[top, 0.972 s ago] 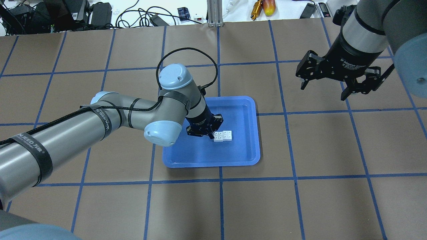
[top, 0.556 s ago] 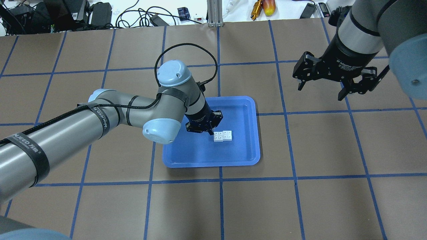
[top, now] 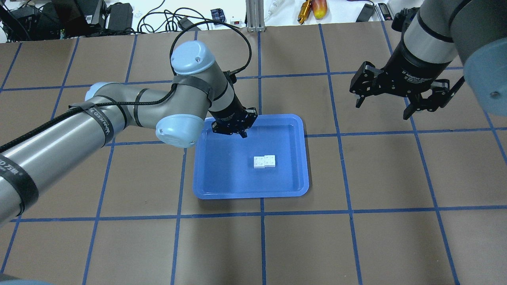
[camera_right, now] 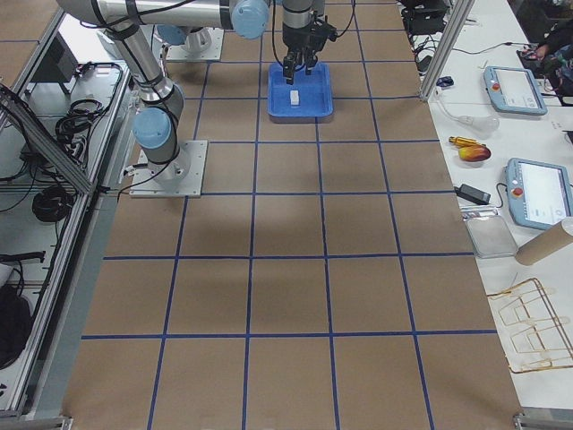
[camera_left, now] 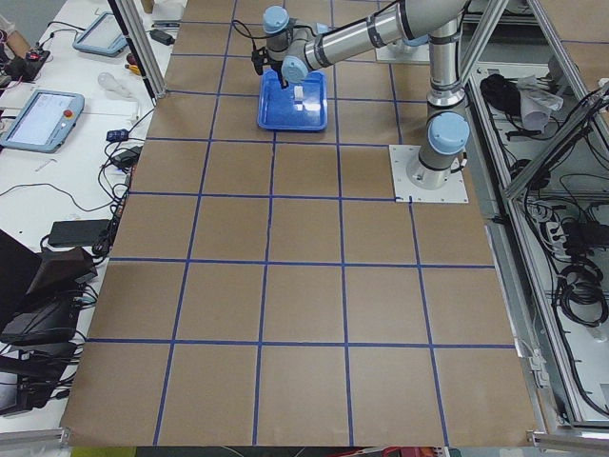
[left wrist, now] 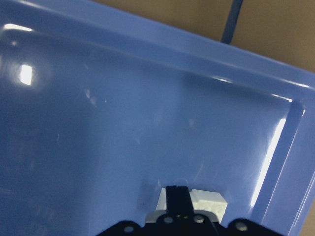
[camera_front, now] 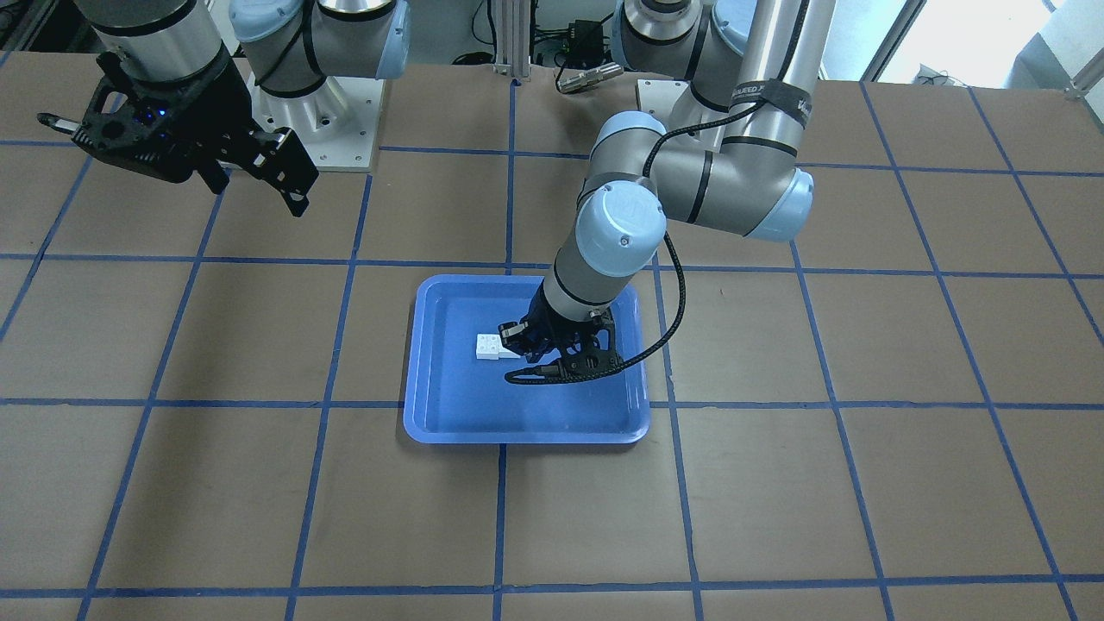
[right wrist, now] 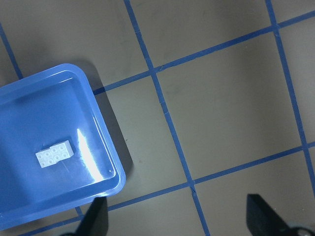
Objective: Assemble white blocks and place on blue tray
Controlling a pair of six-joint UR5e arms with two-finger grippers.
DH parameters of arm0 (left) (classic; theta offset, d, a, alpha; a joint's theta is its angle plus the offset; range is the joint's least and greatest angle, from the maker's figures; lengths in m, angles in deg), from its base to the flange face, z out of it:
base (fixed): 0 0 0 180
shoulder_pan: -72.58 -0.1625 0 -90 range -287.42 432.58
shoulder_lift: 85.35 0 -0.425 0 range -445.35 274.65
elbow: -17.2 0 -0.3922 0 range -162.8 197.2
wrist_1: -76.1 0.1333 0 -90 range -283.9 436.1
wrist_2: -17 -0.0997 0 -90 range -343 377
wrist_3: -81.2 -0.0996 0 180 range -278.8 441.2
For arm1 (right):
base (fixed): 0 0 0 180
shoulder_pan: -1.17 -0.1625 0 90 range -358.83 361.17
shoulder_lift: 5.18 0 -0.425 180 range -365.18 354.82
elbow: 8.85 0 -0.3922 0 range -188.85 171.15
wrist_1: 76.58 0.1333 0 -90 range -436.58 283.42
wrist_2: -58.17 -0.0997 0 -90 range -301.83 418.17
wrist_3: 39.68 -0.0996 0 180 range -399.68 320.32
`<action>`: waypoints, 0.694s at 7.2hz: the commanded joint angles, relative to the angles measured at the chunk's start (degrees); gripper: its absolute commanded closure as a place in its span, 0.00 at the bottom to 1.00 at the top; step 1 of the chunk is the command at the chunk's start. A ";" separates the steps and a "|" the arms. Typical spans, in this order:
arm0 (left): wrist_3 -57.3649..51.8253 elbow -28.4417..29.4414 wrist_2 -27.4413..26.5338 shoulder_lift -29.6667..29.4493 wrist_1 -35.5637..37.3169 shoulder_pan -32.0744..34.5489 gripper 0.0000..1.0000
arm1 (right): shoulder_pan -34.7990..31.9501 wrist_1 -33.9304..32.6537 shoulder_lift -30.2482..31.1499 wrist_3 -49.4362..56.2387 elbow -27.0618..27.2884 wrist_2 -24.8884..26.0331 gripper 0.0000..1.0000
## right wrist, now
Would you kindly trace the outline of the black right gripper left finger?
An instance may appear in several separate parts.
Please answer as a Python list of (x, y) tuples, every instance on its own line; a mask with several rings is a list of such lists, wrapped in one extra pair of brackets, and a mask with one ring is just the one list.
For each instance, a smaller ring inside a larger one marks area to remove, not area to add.
[(75, 232), (62, 236), (106, 236), (109, 229), (106, 197), (96, 197)]

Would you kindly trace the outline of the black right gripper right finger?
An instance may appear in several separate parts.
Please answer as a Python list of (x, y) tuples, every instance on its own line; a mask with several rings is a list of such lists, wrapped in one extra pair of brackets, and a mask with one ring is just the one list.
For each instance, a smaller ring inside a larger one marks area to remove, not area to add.
[(246, 225), (253, 236), (313, 236), (311, 229), (291, 227), (268, 205), (259, 194), (248, 194)]

